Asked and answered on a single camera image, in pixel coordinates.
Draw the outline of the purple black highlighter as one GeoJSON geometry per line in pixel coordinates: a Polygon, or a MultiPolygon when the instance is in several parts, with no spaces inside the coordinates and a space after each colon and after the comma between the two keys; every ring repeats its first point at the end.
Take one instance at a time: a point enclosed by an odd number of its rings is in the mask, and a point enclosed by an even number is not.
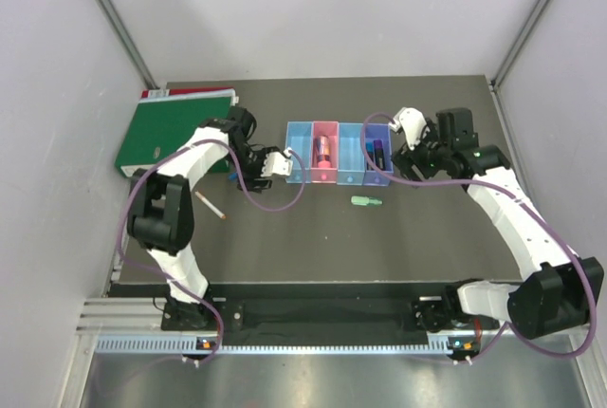
{"type": "Polygon", "coordinates": [[[375,164],[381,171],[385,171],[386,163],[385,163],[385,155],[384,155],[382,140],[375,139],[373,141],[373,146],[374,146],[374,154],[375,154],[375,164]]]}

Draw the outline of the purple drawer bin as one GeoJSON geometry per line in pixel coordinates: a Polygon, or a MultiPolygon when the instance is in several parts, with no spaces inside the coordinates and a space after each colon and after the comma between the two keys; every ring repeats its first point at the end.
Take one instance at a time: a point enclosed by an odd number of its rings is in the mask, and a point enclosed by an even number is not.
{"type": "MultiPolygon", "coordinates": [[[[365,148],[367,155],[384,173],[394,173],[391,161],[392,145],[390,129],[387,124],[369,123],[365,129],[365,148]]],[[[388,186],[390,179],[381,176],[371,166],[366,167],[363,179],[364,186],[388,186]]]]}

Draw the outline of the blue black marker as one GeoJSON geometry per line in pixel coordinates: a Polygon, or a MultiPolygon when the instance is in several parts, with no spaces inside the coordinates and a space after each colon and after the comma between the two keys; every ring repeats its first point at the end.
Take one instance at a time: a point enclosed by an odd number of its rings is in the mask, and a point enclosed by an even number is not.
{"type": "MultiPolygon", "coordinates": [[[[365,142],[365,151],[366,151],[366,155],[367,157],[374,162],[375,161],[375,154],[374,154],[374,146],[372,142],[366,141],[365,142]]],[[[371,166],[371,164],[369,162],[366,163],[366,170],[368,172],[372,172],[373,168],[371,166]]]]}

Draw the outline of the pink drawer bin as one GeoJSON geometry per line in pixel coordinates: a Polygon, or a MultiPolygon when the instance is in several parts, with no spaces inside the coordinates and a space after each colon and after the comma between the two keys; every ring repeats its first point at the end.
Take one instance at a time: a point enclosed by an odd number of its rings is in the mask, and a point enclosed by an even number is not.
{"type": "Polygon", "coordinates": [[[312,123],[311,181],[336,183],[339,160],[339,125],[336,121],[312,123]]]}

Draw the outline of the crayon tube pink cap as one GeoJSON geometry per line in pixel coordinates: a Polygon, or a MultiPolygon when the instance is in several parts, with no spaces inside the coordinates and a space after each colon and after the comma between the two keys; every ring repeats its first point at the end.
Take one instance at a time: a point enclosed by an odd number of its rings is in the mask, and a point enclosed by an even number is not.
{"type": "Polygon", "coordinates": [[[316,162],[320,169],[331,169],[331,139],[326,135],[317,136],[316,143],[316,162]]]}

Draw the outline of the light blue bin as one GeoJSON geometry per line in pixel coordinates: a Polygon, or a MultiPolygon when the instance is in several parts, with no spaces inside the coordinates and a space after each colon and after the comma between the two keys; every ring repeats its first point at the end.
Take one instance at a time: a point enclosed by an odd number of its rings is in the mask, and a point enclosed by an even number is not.
{"type": "Polygon", "coordinates": [[[338,177],[337,183],[359,186],[366,173],[365,159],[360,147],[361,123],[340,122],[338,124],[338,177]]]}
{"type": "Polygon", "coordinates": [[[286,178],[285,182],[290,184],[299,184],[305,180],[306,183],[310,183],[312,122],[290,121],[286,128],[285,146],[293,149],[303,162],[303,166],[301,166],[297,159],[293,159],[293,169],[291,175],[286,178]]]}

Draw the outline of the green highlighter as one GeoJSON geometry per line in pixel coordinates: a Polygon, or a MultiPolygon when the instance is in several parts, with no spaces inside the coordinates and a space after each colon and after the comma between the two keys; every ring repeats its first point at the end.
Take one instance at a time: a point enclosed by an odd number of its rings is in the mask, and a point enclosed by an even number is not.
{"type": "Polygon", "coordinates": [[[380,206],[383,204],[381,199],[370,197],[370,196],[362,196],[362,195],[353,195],[351,197],[351,204],[355,206],[368,207],[368,206],[380,206]]]}

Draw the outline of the green ring binder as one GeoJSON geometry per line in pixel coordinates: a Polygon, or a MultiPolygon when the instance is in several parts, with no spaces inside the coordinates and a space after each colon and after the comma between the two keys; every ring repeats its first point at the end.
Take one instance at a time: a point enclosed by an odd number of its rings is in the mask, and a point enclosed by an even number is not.
{"type": "Polygon", "coordinates": [[[149,169],[184,145],[202,121],[224,119],[236,101],[231,90],[141,100],[115,167],[125,177],[140,168],[149,169]]]}

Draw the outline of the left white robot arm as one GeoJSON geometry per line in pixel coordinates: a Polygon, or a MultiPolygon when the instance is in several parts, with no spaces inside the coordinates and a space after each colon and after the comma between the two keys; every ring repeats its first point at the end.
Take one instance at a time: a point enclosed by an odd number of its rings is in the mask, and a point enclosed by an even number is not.
{"type": "Polygon", "coordinates": [[[207,328],[215,307],[204,296],[209,282],[195,260],[192,189],[229,151],[236,155],[244,180],[241,190],[260,193],[271,187],[265,171],[267,156],[276,147],[254,148],[248,143],[257,126],[245,108],[233,107],[224,118],[204,120],[183,145],[185,151],[168,158],[151,173],[134,196],[127,215],[128,235],[156,261],[169,285],[164,330],[207,328]]]}

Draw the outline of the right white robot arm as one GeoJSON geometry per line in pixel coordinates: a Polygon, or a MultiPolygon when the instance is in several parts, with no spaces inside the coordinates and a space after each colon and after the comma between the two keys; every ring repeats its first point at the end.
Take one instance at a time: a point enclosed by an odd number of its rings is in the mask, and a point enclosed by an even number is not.
{"type": "Polygon", "coordinates": [[[489,281],[448,287],[442,313],[456,328],[477,315],[508,322],[527,340],[586,325],[593,319],[604,270],[580,259],[547,230],[502,150],[483,146],[467,108],[437,113],[401,108],[389,125],[404,144],[392,162],[409,181],[444,172],[462,185],[505,241],[522,278],[518,286],[489,281]]]}

